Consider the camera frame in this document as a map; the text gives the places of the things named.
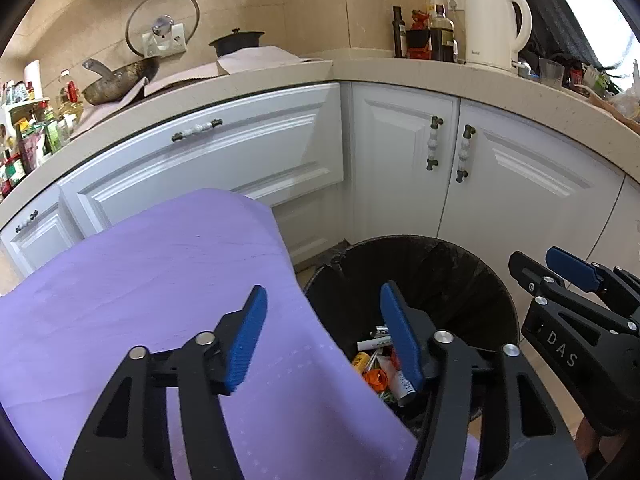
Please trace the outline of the clear drinking glass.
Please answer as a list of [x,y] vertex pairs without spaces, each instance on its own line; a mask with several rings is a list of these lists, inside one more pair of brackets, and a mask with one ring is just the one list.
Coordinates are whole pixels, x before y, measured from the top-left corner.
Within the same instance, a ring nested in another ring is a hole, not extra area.
[[561,89],[564,80],[565,67],[548,58],[539,59],[539,81],[547,87]]

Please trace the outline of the purple table cloth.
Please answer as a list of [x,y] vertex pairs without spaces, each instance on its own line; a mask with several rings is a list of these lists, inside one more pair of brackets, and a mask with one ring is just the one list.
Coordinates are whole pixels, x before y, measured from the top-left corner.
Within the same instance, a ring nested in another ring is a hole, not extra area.
[[268,311],[244,382],[221,401],[249,479],[401,479],[416,438],[352,368],[300,290],[271,210],[196,191],[62,252],[1,300],[1,403],[61,478],[134,347],[182,346],[238,310]]

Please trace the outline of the black clay pot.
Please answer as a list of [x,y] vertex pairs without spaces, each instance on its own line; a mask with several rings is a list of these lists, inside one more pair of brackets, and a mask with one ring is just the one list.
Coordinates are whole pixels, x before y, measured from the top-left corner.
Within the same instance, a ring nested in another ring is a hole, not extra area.
[[217,38],[208,45],[214,48],[218,58],[222,58],[239,50],[259,47],[260,38],[264,35],[264,32],[256,32],[256,30],[250,32],[249,30],[234,28],[229,35]]

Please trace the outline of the soy sauce bottle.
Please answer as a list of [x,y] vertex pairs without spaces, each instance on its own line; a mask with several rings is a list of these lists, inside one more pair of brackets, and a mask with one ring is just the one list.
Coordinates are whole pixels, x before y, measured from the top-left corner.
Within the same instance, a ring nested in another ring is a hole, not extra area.
[[445,8],[436,3],[430,17],[431,57],[435,61],[454,63],[457,57],[457,41],[454,22],[446,17]]

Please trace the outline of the dark glass bottle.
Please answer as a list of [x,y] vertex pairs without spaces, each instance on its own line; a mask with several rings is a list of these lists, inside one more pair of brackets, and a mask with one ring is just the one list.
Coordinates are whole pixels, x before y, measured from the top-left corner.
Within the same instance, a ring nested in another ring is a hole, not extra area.
[[393,6],[393,40],[394,57],[408,58],[408,47],[406,37],[406,24],[402,18],[401,6]]

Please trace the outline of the cooking oil bottle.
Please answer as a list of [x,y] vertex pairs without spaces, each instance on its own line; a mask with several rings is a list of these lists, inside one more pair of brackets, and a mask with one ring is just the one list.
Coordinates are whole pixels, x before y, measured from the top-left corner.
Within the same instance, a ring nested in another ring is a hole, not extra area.
[[76,82],[70,76],[67,68],[61,70],[58,76],[58,114],[65,119],[67,127],[75,129],[81,120],[84,112],[84,102]]

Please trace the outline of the glass pot lid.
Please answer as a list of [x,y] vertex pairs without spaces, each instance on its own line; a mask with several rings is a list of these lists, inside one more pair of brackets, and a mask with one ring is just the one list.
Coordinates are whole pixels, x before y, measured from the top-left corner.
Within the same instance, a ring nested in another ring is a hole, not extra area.
[[139,58],[183,55],[200,21],[198,0],[142,0],[126,19],[125,44]]

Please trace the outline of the black trash bin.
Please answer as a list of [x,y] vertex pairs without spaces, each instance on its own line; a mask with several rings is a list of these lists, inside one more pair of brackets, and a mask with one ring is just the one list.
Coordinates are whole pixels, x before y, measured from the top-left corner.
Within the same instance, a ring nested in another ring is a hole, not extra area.
[[318,265],[304,294],[347,359],[382,324],[382,286],[397,285],[406,305],[481,352],[518,340],[506,284],[463,247],[421,235],[390,235],[345,245]]

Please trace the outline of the red sauce jar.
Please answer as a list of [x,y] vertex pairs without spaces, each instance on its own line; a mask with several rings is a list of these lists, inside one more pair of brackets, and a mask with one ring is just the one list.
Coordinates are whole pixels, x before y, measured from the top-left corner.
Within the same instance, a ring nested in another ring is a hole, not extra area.
[[411,11],[412,24],[406,31],[408,57],[415,60],[429,60],[431,58],[430,49],[430,29],[428,20],[430,14],[414,9]]

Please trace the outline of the white electric kettle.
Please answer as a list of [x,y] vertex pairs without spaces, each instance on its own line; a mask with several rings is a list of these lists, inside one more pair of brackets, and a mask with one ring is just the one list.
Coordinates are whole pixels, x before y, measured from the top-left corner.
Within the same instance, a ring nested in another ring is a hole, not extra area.
[[465,63],[516,74],[532,25],[526,0],[465,0]]

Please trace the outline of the gold sachet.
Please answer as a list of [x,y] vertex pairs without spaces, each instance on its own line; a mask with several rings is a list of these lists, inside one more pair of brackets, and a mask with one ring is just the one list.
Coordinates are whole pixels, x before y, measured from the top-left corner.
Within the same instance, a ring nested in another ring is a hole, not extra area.
[[366,371],[369,361],[370,356],[367,352],[358,352],[352,360],[352,368],[356,370],[359,375],[362,375]]

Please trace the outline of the white cloth on counter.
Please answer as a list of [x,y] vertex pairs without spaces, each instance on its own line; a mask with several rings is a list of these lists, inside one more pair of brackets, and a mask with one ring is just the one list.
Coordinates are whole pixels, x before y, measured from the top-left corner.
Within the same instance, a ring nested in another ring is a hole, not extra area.
[[224,75],[311,61],[317,61],[317,58],[300,58],[287,50],[275,46],[244,48],[217,58],[213,63],[200,65],[162,79],[153,80],[144,87],[144,95],[152,96],[152,94],[160,92],[160,90],[165,90],[184,82],[200,81]]

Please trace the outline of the metal wok pan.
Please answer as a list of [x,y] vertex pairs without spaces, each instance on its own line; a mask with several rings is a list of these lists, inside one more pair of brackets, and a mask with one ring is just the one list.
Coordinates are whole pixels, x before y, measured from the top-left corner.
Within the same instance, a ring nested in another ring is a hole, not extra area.
[[102,62],[88,58],[82,67],[100,76],[82,92],[86,101],[98,106],[119,101],[143,78],[151,81],[160,69],[160,57],[142,58],[117,70],[110,70]]

